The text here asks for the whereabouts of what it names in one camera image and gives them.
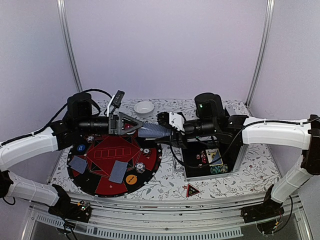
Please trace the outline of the red black 100 chip stack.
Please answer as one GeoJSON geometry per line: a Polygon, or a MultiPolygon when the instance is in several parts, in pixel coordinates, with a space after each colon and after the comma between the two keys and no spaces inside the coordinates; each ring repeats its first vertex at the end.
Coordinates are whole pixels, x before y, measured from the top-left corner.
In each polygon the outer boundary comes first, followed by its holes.
{"type": "Polygon", "coordinates": [[[144,149],[142,150],[142,153],[143,153],[143,155],[144,155],[145,157],[148,158],[148,157],[151,155],[152,151],[151,151],[150,148],[144,148],[144,149]]]}

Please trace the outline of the blue white chip stack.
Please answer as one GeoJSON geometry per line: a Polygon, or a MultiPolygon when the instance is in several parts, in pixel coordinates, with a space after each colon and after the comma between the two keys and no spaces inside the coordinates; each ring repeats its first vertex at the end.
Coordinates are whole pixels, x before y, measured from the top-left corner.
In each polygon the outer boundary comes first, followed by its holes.
{"type": "Polygon", "coordinates": [[[86,138],[86,141],[90,144],[90,143],[93,143],[95,141],[95,136],[94,135],[89,135],[87,138],[86,138]]]}

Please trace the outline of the dealt blue playing cards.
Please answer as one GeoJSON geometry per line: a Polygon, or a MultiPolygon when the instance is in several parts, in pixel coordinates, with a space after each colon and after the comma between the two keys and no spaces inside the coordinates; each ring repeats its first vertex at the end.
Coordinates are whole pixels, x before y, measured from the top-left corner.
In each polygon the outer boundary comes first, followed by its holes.
{"type": "Polygon", "coordinates": [[[121,184],[127,171],[127,166],[128,162],[116,160],[112,167],[109,181],[112,183],[121,184]]]}

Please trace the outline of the orange big blind button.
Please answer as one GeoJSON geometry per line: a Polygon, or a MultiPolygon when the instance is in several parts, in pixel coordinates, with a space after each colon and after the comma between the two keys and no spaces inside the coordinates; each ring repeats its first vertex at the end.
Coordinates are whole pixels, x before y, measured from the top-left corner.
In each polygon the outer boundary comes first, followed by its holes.
{"type": "Polygon", "coordinates": [[[130,174],[125,178],[125,182],[128,185],[135,185],[137,183],[137,181],[138,181],[138,177],[134,174],[130,174]]]}

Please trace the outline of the blue small blind button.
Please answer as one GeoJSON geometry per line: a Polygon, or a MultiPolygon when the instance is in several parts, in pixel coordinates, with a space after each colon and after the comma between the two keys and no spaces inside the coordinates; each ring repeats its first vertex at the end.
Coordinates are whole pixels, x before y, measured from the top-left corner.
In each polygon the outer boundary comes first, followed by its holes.
{"type": "Polygon", "coordinates": [[[77,146],[76,150],[78,152],[83,152],[83,151],[86,150],[86,146],[84,144],[80,144],[80,145],[77,146]]]}

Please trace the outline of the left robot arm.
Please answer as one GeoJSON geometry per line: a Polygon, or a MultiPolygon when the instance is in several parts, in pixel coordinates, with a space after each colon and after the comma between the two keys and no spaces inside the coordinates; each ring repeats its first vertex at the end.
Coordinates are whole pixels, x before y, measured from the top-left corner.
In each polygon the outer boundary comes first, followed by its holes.
{"type": "Polygon", "coordinates": [[[18,136],[0,144],[0,196],[42,203],[63,216],[74,213],[74,205],[61,186],[44,185],[11,172],[10,167],[35,156],[60,151],[76,143],[80,135],[123,136],[143,126],[143,122],[122,112],[114,114],[107,108],[104,115],[94,114],[100,107],[93,101],[88,89],[76,93],[63,105],[67,109],[62,120],[52,118],[34,132],[18,136]]]}

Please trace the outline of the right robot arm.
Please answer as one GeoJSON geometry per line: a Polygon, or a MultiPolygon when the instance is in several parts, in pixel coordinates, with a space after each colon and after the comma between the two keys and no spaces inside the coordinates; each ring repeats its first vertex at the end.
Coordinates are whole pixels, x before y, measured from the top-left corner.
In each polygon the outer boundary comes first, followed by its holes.
{"type": "Polygon", "coordinates": [[[293,192],[313,176],[320,174],[320,118],[310,115],[302,120],[270,120],[247,115],[230,115],[222,105],[221,97],[210,92],[194,98],[195,120],[185,120],[182,113],[157,114],[159,125],[171,130],[168,144],[186,146],[188,139],[215,137],[220,144],[232,146],[267,144],[301,149],[295,166],[272,185],[258,213],[269,218],[293,192]]]}

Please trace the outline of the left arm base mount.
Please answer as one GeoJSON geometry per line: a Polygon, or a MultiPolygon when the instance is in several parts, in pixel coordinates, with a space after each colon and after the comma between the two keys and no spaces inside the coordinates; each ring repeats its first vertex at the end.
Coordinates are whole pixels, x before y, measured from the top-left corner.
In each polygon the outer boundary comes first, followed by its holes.
{"type": "Polygon", "coordinates": [[[92,207],[83,200],[78,203],[72,203],[70,200],[58,200],[54,206],[49,207],[48,213],[63,220],[88,223],[92,214],[92,207]]]}

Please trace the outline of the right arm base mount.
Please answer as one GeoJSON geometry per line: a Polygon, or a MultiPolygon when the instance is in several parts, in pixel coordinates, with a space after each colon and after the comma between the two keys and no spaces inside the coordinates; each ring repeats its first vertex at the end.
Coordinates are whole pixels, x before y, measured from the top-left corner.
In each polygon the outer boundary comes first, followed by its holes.
{"type": "Polygon", "coordinates": [[[260,204],[243,207],[240,210],[240,215],[245,223],[265,220],[282,215],[283,213],[283,203],[278,203],[271,199],[264,200],[260,204]]]}

